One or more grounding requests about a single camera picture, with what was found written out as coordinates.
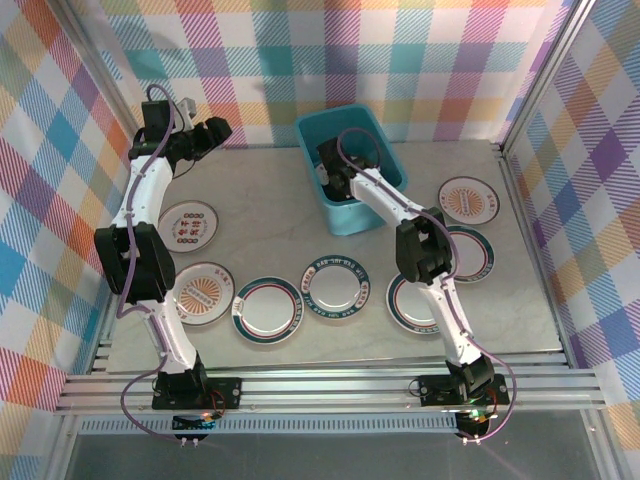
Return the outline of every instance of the plate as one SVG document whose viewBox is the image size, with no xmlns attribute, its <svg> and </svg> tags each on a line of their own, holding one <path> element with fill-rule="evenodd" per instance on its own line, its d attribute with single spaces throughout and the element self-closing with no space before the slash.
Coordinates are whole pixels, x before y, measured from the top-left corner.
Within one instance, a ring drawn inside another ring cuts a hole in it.
<svg viewBox="0 0 640 480">
<path fill-rule="evenodd" d="M 160 238 L 170 252 L 194 252 L 211 241 L 218 215 L 202 202 L 182 202 L 166 210 L 158 222 Z"/>
<path fill-rule="evenodd" d="M 229 309 L 235 293 L 233 276 L 217 263 L 197 263 L 176 276 L 173 298 L 185 325 L 207 325 Z"/>
<path fill-rule="evenodd" d="M 429 304 L 415 283 L 396 275 L 387 288 L 387 308 L 402 328 L 414 333 L 438 333 Z"/>
<path fill-rule="evenodd" d="M 491 273 L 495 264 L 493 247 L 480 232 L 469 227 L 447 227 L 460 255 L 460 270 L 455 280 L 461 283 L 479 282 Z"/>
<path fill-rule="evenodd" d="M 302 296 L 291 283 L 277 277 L 258 278 L 233 300 L 236 329 L 255 343 L 278 343 L 293 335 L 304 313 Z"/>
<path fill-rule="evenodd" d="M 325 318 L 347 318 L 367 303 L 371 282 L 353 258 L 327 255 L 307 267 L 300 290 L 314 313 Z"/>
<path fill-rule="evenodd" d="M 438 191 L 438 201 L 447 215 L 468 225 L 488 223 L 500 211 L 500 200 L 495 190 L 472 177 L 446 181 Z"/>
</svg>

